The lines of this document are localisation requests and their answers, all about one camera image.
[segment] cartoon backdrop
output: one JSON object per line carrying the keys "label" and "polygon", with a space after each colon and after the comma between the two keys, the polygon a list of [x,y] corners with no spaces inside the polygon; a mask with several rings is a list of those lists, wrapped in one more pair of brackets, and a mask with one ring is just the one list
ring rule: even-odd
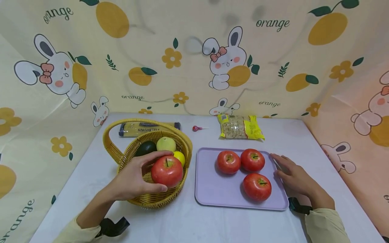
{"label": "cartoon backdrop", "polygon": [[388,7],[2,0],[0,242],[31,238],[109,112],[304,119],[389,236]]}

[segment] lemon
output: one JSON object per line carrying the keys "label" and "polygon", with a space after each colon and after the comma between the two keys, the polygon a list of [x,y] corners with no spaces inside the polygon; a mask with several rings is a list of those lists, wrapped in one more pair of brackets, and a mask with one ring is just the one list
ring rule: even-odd
{"label": "lemon", "polygon": [[347,17],[341,13],[330,13],[319,19],[308,36],[311,45],[326,45],[333,42],[347,27]]}
{"label": "lemon", "polygon": [[132,82],[141,86],[147,86],[151,83],[151,76],[145,74],[140,67],[132,68],[128,72],[128,76]]}
{"label": "lemon", "polygon": [[246,66],[236,66],[228,71],[230,78],[228,83],[231,87],[238,87],[246,83],[250,78],[250,69]]}
{"label": "lemon", "polygon": [[174,152],[176,149],[175,141],[172,138],[162,137],[157,142],[157,150],[168,150]]}
{"label": "lemon", "polygon": [[88,80],[88,72],[85,67],[79,63],[73,64],[73,82],[78,83],[80,85],[80,89],[86,90],[86,81]]}
{"label": "lemon", "polygon": [[309,83],[305,81],[306,76],[307,76],[306,73],[300,73],[294,76],[293,78],[291,78],[289,82],[286,84],[286,91],[295,92],[308,87]]}
{"label": "lemon", "polygon": [[373,143],[389,147],[389,116],[384,116],[382,122],[378,126],[372,126],[369,134]]}
{"label": "lemon", "polygon": [[0,198],[9,193],[16,183],[16,174],[8,166],[0,164]]}
{"label": "lemon", "polygon": [[114,38],[124,37],[130,28],[126,13],[111,2],[97,4],[96,18],[105,33]]}
{"label": "lemon", "polygon": [[185,156],[184,156],[184,154],[181,153],[180,151],[174,151],[173,156],[175,158],[177,158],[181,162],[181,165],[184,167],[184,165],[185,165]]}

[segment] yellow flower print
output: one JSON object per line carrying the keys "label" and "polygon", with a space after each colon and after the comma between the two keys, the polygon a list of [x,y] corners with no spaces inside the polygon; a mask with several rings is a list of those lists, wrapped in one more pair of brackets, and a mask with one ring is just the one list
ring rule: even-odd
{"label": "yellow flower print", "polygon": [[331,72],[329,77],[331,79],[338,79],[339,82],[342,82],[345,78],[349,78],[354,74],[350,61],[343,61],[340,66],[334,66],[331,69]]}
{"label": "yellow flower print", "polygon": [[62,157],[66,157],[69,154],[69,151],[73,149],[73,146],[67,142],[65,136],[62,136],[60,138],[54,137],[51,139],[51,143],[53,144],[51,150],[54,153],[59,153]]}
{"label": "yellow flower print", "polygon": [[138,113],[141,113],[141,114],[152,114],[152,111],[151,110],[146,110],[146,109],[141,109],[140,111],[138,111]]}
{"label": "yellow flower print", "polygon": [[0,136],[4,136],[22,122],[20,117],[15,116],[13,109],[8,107],[0,108]]}
{"label": "yellow flower print", "polygon": [[185,95],[185,92],[180,92],[179,94],[173,95],[174,103],[180,103],[180,104],[185,104],[187,100],[189,100],[189,97]]}
{"label": "yellow flower print", "polygon": [[319,108],[321,104],[312,103],[310,107],[308,107],[305,111],[310,112],[312,117],[317,117],[319,114]]}
{"label": "yellow flower print", "polygon": [[166,68],[173,68],[181,66],[182,55],[179,51],[174,51],[173,48],[166,48],[164,56],[162,56],[162,61],[166,63]]}

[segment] hand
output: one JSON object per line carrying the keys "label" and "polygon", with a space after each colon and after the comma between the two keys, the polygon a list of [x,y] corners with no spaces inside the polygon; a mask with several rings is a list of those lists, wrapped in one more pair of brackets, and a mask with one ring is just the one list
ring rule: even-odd
{"label": "hand", "polygon": [[330,208],[335,210],[334,200],[301,166],[296,165],[286,156],[270,155],[285,169],[285,172],[277,170],[274,174],[279,176],[289,188],[307,196],[313,209]]}
{"label": "hand", "polygon": [[133,199],[145,193],[166,192],[167,186],[147,183],[143,175],[151,170],[157,158],[172,154],[171,151],[156,151],[134,157],[103,190],[115,201]]}

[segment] white table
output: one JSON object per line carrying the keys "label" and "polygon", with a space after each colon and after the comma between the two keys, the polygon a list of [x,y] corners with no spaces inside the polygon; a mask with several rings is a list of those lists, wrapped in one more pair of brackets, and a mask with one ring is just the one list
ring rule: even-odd
{"label": "white table", "polygon": [[[147,243],[243,243],[310,242],[305,236],[302,215],[283,212],[201,206],[195,200],[196,153],[201,147],[258,150],[284,154],[306,171],[335,199],[351,242],[383,242],[381,236],[349,191],[305,124],[295,119],[258,119],[265,142],[219,139],[216,117],[188,115],[110,114],[84,157],[70,176],[30,243],[51,243],[116,174],[117,165],[104,149],[102,135],[108,124],[140,117],[162,122],[180,122],[193,142],[189,174],[179,196],[158,210],[144,210],[128,202],[116,202],[107,217],[117,222],[122,216],[131,224],[116,238],[103,242]],[[192,132],[193,125],[210,128]],[[110,132],[112,141],[124,151],[131,138],[118,137],[119,126]]]}

